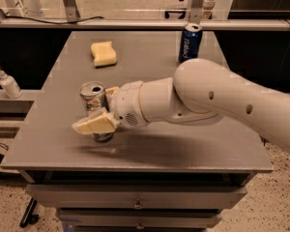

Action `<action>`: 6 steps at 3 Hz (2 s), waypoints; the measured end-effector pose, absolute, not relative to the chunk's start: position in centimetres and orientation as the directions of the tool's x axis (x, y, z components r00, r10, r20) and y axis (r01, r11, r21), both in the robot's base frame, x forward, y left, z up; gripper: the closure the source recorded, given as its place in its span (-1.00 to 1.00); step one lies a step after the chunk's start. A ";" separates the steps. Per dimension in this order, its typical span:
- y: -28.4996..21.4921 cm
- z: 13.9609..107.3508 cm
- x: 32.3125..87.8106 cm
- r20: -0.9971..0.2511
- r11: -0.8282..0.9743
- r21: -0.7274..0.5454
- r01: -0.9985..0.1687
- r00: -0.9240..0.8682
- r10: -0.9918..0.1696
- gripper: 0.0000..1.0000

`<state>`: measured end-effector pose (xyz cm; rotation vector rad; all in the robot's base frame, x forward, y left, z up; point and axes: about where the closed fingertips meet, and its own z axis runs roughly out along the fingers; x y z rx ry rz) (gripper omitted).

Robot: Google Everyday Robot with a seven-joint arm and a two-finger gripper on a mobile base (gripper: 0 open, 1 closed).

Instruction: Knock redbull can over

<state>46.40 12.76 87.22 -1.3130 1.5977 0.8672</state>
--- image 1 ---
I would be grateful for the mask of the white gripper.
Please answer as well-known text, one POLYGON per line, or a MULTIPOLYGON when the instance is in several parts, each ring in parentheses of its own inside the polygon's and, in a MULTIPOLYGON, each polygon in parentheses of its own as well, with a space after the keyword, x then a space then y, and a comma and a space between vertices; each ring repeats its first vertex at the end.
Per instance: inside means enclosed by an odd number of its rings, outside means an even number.
POLYGON ((104 107, 91 112, 72 125, 80 134, 115 132, 120 124, 127 129, 143 128, 148 125, 140 107, 142 81, 124 84, 122 87, 107 88, 105 94, 111 98, 108 112, 104 107))

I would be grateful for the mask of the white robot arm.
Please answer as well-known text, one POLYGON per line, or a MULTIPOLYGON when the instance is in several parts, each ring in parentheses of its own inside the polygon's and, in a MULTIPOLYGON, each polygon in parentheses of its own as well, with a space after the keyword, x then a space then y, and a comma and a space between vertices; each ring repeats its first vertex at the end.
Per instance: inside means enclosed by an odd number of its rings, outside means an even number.
POLYGON ((239 121, 290 155, 290 94, 253 83, 206 59, 182 63, 174 75, 103 89, 89 115, 72 127, 80 134, 110 133, 152 122, 206 125, 239 121))

